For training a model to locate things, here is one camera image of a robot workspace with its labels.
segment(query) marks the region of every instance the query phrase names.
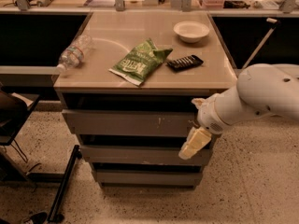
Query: plastic bottle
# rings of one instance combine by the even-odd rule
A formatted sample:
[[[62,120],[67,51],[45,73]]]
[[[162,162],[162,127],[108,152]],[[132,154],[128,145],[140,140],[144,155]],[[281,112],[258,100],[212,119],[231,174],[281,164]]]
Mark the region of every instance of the plastic bottle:
[[[92,45],[93,39],[89,35],[78,36],[61,54],[57,65],[58,70],[62,73],[78,66],[84,60]]]

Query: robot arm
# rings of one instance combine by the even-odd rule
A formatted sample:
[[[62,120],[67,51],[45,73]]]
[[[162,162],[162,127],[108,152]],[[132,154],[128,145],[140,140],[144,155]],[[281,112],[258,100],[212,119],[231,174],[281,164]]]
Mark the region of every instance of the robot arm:
[[[299,121],[299,66],[252,65],[231,89],[192,102],[201,127],[191,129],[181,148],[178,155],[184,160],[205,146],[212,134],[222,134],[238,122],[272,115]]]

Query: speckled floor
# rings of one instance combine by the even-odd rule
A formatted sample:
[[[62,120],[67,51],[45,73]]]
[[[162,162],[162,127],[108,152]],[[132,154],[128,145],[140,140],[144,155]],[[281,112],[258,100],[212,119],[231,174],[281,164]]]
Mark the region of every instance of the speckled floor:
[[[28,171],[63,172],[77,140],[59,111],[35,111],[17,141],[29,159],[7,154]],[[11,223],[49,212],[56,186],[0,187],[0,217]],[[299,124],[272,117],[235,125],[214,148],[195,189],[101,189],[87,162],[76,162],[63,223],[299,223]]]

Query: green chip bag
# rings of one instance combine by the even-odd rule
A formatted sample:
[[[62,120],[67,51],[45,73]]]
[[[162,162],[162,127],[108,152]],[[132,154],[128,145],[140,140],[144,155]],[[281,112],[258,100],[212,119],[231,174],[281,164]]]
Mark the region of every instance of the green chip bag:
[[[172,49],[157,49],[151,39],[134,47],[110,72],[139,86],[147,76],[162,64]]]

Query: bottle cap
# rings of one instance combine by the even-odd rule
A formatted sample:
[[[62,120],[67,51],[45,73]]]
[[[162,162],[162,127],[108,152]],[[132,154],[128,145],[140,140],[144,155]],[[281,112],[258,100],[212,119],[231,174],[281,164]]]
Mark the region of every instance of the bottle cap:
[[[63,65],[62,63],[60,63],[60,64],[58,64],[57,65],[57,69],[59,70],[59,72],[64,72],[64,71],[66,71],[66,67],[65,67],[65,65]]]

